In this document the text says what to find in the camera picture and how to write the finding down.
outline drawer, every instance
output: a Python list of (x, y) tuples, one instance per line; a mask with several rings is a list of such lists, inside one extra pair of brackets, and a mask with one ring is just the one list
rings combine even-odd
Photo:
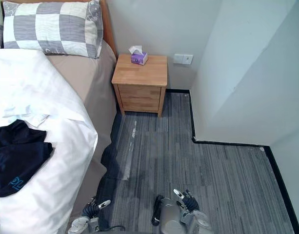
[(145, 98), (149, 100), (160, 99), (160, 87), (142, 85), (118, 85), (121, 99)]
[(125, 111), (157, 112), (159, 109), (159, 99), (146, 97), (121, 97)]

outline white bedsheet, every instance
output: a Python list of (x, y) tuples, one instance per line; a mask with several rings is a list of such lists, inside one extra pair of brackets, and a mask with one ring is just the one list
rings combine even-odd
[(54, 153), (20, 191), (0, 198), (0, 232), (56, 234), (69, 218), (97, 132), (79, 96), (41, 51), (1, 49), (0, 126), (17, 118), (40, 124)]

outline floor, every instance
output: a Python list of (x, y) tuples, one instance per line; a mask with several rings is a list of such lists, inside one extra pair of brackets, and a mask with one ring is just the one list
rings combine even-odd
[(98, 201), (112, 200), (101, 214), (110, 226), (158, 234), (155, 197), (176, 199), (177, 188), (195, 195), (215, 234), (293, 233), (262, 148), (194, 144), (191, 136), (188, 94), (167, 93), (162, 118), (117, 114), (98, 188)]

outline wooden nightstand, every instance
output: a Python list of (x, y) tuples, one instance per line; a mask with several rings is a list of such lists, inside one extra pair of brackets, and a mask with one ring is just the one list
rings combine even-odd
[(112, 78), (121, 113), (154, 112), (161, 116), (167, 86), (167, 57), (148, 56), (145, 65), (121, 54)]

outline black baseboard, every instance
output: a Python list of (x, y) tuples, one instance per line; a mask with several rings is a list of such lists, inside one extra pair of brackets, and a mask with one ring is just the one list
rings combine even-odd
[(274, 155), (271, 151), (271, 148), (269, 146), (265, 145), (255, 145), (255, 144), (243, 144), (243, 143), (227, 143), (227, 142), (216, 142), (216, 141), (197, 141), (196, 140), (196, 133), (195, 133), (195, 125), (194, 125), (194, 118), (193, 118), (193, 108), (192, 108), (192, 102), (191, 102), (191, 97), (190, 97), (190, 92), (189, 90), (182, 90), (182, 89), (167, 89), (166, 92), (168, 93), (185, 93), (189, 94), (189, 105), (190, 105), (190, 118), (191, 118), (191, 123), (192, 123), (192, 141), (196, 144), (216, 144), (216, 145), (234, 145), (234, 146), (254, 146), (254, 147), (263, 147), (265, 154), (272, 166), (272, 170), (274, 172), (277, 184), (280, 189), (281, 196), (284, 200), (286, 210), (288, 212), (292, 228), (295, 232), (295, 234), (299, 234), (299, 223), (296, 217), (296, 213), (294, 211), (294, 208), (292, 206), (289, 194), (287, 192), (285, 183), (282, 179), (282, 176), (280, 174), (278, 165), (276, 163), (276, 160), (274, 158)]
[(181, 94), (188, 94), (188, 89), (166, 89), (166, 93), (181, 93)]
[(267, 158), (270, 161), (270, 164), (272, 166), (277, 184), (278, 184), (279, 189), (280, 189), (281, 196), (284, 200), (286, 210), (288, 212), (290, 222), (292, 224), (292, 228), (294, 229), (295, 234), (299, 234), (299, 223), (298, 223), (298, 220), (297, 220), (297, 217), (296, 217), (296, 213), (295, 213), (294, 208), (292, 206), (289, 194), (287, 192), (285, 183), (284, 183), (284, 181), (281, 177), (280, 170), (278, 168), (278, 165), (276, 163), (276, 160), (274, 158), (272, 150), (269, 146), (264, 146), (264, 151), (265, 151), (265, 154), (266, 154), (266, 156), (267, 156)]

